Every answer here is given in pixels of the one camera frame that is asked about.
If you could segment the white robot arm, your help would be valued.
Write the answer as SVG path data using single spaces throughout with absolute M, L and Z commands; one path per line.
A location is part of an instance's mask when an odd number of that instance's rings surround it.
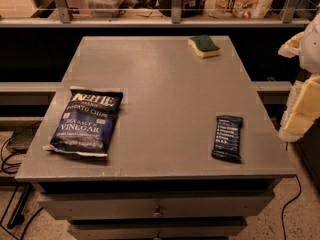
M 280 122 L 280 139 L 296 142 L 320 118 L 320 15 L 303 32 L 284 43 L 278 54 L 288 58 L 298 56 L 300 67 L 311 74 L 304 82 L 296 80 L 291 87 Z

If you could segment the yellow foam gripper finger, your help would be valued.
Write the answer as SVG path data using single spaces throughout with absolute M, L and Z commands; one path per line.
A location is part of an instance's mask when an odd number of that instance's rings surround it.
M 302 36 L 303 32 L 299 32 L 298 34 L 291 37 L 280 47 L 280 49 L 278 50 L 278 54 L 287 58 L 298 56 Z
M 320 75 L 312 75 L 303 82 L 294 111 L 302 114 L 296 131 L 300 130 L 303 136 L 314 121 L 320 118 Z

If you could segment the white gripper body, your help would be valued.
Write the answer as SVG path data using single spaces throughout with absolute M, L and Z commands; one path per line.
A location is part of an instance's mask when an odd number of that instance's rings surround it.
M 298 100 L 299 94 L 302 90 L 303 82 L 296 80 L 291 86 L 286 102 L 286 109 L 283 112 L 279 137 L 284 142 L 295 142 L 302 137 L 301 131 L 296 131 L 302 118 L 302 114 L 294 111 L 294 105 Z

